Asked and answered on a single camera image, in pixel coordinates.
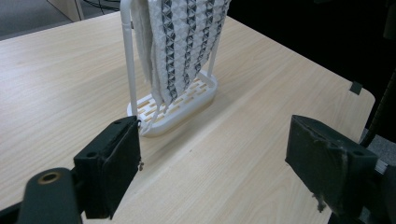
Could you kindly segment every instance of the floor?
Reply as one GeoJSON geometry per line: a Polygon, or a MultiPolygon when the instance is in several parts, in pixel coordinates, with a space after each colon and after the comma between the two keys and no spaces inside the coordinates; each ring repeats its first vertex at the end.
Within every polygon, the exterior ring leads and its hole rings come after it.
{"type": "MultiPolygon", "coordinates": [[[[112,0],[102,0],[103,5],[117,7],[119,3],[112,0]]],[[[86,19],[112,13],[114,11],[89,5],[81,0],[86,19]]],[[[1,0],[0,2],[0,40],[19,35],[72,23],[65,15],[58,11],[46,0],[1,0]]],[[[376,153],[382,161],[396,165],[396,144],[377,135],[368,147],[376,153]]]]}

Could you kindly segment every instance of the white towel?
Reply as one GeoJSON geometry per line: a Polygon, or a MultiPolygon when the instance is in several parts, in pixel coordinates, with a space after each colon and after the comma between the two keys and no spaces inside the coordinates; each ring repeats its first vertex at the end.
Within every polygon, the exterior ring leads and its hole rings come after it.
{"type": "Polygon", "coordinates": [[[186,90],[219,38],[231,0],[134,0],[143,71],[158,108],[186,90]]]}

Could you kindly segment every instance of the black and white pattern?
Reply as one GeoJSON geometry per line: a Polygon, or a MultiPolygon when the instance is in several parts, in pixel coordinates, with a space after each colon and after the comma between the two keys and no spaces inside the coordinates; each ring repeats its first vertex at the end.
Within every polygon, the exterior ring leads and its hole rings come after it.
{"type": "Polygon", "coordinates": [[[137,0],[135,32],[145,40],[140,48],[150,60],[143,62],[151,94],[157,105],[170,105],[186,90],[207,62],[219,38],[230,0],[137,0]]]}
{"type": "Polygon", "coordinates": [[[163,20],[163,32],[166,35],[166,73],[168,76],[167,88],[169,95],[172,97],[172,102],[177,98],[177,90],[175,87],[175,30],[174,24],[172,23],[172,0],[162,0],[162,20],[163,20]]]}
{"type": "Polygon", "coordinates": [[[185,58],[186,61],[184,62],[184,71],[183,71],[183,79],[185,83],[184,90],[186,90],[190,86],[190,77],[187,73],[188,69],[190,68],[191,63],[191,50],[194,46],[194,33],[197,28],[196,21],[195,21],[195,11],[197,9],[196,1],[195,0],[187,0],[187,24],[189,25],[189,33],[187,34],[186,38],[186,54],[185,58]]]}

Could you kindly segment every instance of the wooden table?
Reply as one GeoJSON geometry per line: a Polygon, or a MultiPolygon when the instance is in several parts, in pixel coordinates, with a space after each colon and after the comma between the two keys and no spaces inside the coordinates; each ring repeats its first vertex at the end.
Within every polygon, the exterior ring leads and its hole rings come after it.
{"type": "MultiPolygon", "coordinates": [[[[73,157],[129,103],[120,14],[0,42],[0,209],[73,157]]],[[[136,57],[137,74],[142,74],[136,57]]],[[[231,18],[212,105],[141,138],[137,174],[111,223],[327,223],[284,162],[292,114],[358,141],[373,95],[231,18]]],[[[142,76],[138,98],[149,93],[142,76]]],[[[89,220],[87,223],[110,222],[89,220]]]]}

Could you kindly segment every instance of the white dish rack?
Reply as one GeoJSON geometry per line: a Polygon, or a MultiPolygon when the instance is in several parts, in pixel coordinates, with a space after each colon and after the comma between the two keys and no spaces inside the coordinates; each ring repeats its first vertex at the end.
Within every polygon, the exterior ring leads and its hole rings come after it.
{"type": "Polygon", "coordinates": [[[134,48],[132,38],[131,5],[134,0],[121,0],[120,14],[122,21],[122,32],[125,47],[125,58],[127,64],[128,81],[131,103],[127,106],[128,116],[136,115],[141,120],[141,128],[151,127],[144,132],[143,136],[158,136],[178,125],[182,120],[191,116],[200,108],[209,105],[216,95],[218,82],[212,75],[213,65],[218,50],[219,38],[212,49],[207,72],[201,70],[196,79],[183,92],[182,95],[169,105],[166,113],[163,113],[164,105],[160,107],[160,113],[155,120],[153,115],[157,110],[156,103],[151,94],[136,99],[136,87],[134,76],[134,48]]]}

